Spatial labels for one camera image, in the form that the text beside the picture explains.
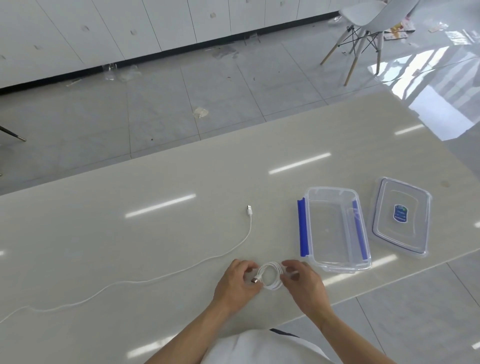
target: plastic container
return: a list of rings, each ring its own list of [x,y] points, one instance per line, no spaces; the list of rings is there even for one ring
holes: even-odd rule
[[[398,251],[426,256],[432,195],[387,177],[378,180],[377,191],[371,217],[374,235]]]
[[[327,272],[354,273],[372,266],[358,194],[311,187],[298,201],[300,255]]]

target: blue label sticker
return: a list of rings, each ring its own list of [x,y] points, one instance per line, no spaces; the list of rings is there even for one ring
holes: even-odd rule
[[[408,209],[403,205],[395,205],[394,208],[393,218],[398,222],[407,222]]]

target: cabinet door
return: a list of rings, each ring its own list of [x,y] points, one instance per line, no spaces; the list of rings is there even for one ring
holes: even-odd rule
[[[0,87],[85,68],[35,0],[0,0]]]
[[[310,18],[311,16],[327,14],[329,6],[330,0],[300,0],[297,19],[305,19]]]
[[[266,0],[265,26],[296,20],[298,8],[299,0]]]
[[[231,35],[228,0],[188,0],[197,42]]]
[[[87,67],[124,59],[92,0],[37,0]]]
[[[161,51],[142,0],[93,0],[125,59]]]
[[[197,42],[187,0],[144,0],[144,4],[162,50]]]
[[[265,0],[228,0],[232,34],[265,26]]]
[[[357,5],[359,0],[332,0],[330,2],[330,7],[328,12],[336,12],[340,9],[346,8],[347,6]]]

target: coiled white cable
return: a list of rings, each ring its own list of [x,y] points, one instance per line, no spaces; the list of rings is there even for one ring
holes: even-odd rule
[[[85,302],[88,302],[89,300],[93,299],[94,297],[98,296],[100,293],[102,293],[104,290],[106,290],[107,288],[110,288],[112,286],[116,286],[116,285],[119,285],[119,284],[147,284],[147,283],[153,283],[153,282],[156,282],[158,280],[161,280],[163,278],[167,278],[167,277],[170,277],[170,276],[173,276],[174,274],[178,274],[178,273],[181,273],[181,272],[184,272],[186,270],[189,270],[193,267],[196,267],[197,265],[203,263],[203,262],[206,262],[207,260],[210,260],[210,259],[215,259],[215,258],[221,258],[223,256],[226,256],[227,254],[233,252],[235,249],[237,249],[240,245],[242,245],[245,240],[247,240],[248,236],[250,235],[250,232],[252,231],[252,207],[251,206],[248,206],[247,207],[247,214],[248,216],[250,217],[250,228],[248,229],[248,233],[247,233],[247,236],[245,236],[245,238],[240,242],[238,243],[237,245],[235,245],[233,248],[231,248],[229,251],[227,251],[226,253],[223,253],[223,254],[220,254],[220,255],[215,255],[215,256],[211,256],[211,257],[208,257],[208,258],[205,258],[204,260],[201,260],[200,262],[198,263],[195,263],[194,265],[188,267],[188,268],[184,268],[184,269],[181,269],[181,270],[177,270],[176,272],[172,272],[172,273],[168,273],[168,274],[165,274],[163,276],[160,276],[160,277],[156,277],[156,278],[152,278],[152,279],[148,279],[148,280],[120,280],[118,282],[114,282],[114,283],[111,283],[109,284],[108,286],[102,288],[101,290],[99,290],[97,293],[95,293],[94,295],[88,297],[87,299],[83,300],[83,301],[80,301],[80,302],[75,302],[75,303],[68,303],[68,304],[63,304],[61,306],[58,306],[58,307],[54,307],[54,308],[49,308],[49,309],[45,309],[45,310],[42,310],[42,309],[39,309],[39,308],[34,308],[34,307],[31,307],[31,306],[23,306],[23,307],[20,307],[20,308],[17,308],[15,311],[13,311],[12,313],[8,314],[7,316],[5,316],[1,321],[0,321],[0,324],[2,322],[4,322],[5,320],[7,320],[9,317],[11,317],[12,315],[16,314],[17,312],[19,311],[22,311],[22,310],[28,310],[28,311],[31,311],[31,312],[36,312],[36,313],[48,313],[48,312],[54,312],[54,311],[58,311],[58,310],[61,310],[61,309],[66,309],[66,308],[71,308],[71,307],[76,307],[76,306],[80,306],[81,304],[84,304]]]
[[[273,268],[275,270],[275,273],[276,273],[276,277],[274,279],[274,281],[269,284],[269,285],[265,285],[263,279],[262,279],[262,275],[264,274],[265,270],[267,268]],[[283,286],[283,283],[282,281],[280,280],[280,274],[284,274],[284,270],[283,270],[283,267],[277,263],[277,262],[268,262],[268,263],[265,263],[263,264],[259,269],[258,269],[258,272],[257,274],[255,275],[255,277],[252,279],[252,282],[253,283],[256,283],[257,281],[260,281],[264,284],[264,288],[268,289],[268,290],[271,290],[271,291],[275,291],[275,290],[278,290],[280,287]]]

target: table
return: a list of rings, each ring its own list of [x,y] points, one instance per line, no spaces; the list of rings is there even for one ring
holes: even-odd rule
[[[0,196],[2,318],[226,252],[246,235],[253,207],[250,237],[226,257],[153,284],[110,287],[76,308],[16,313],[0,324],[1,361],[143,363],[206,307],[232,259],[299,257],[297,199],[311,186],[354,189],[364,216],[380,176],[433,196],[429,256],[369,236],[372,269],[322,274],[332,303],[479,249],[480,183],[418,125],[394,96],[374,94]],[[222,335],[300,315],[285,289],[263,290]]]

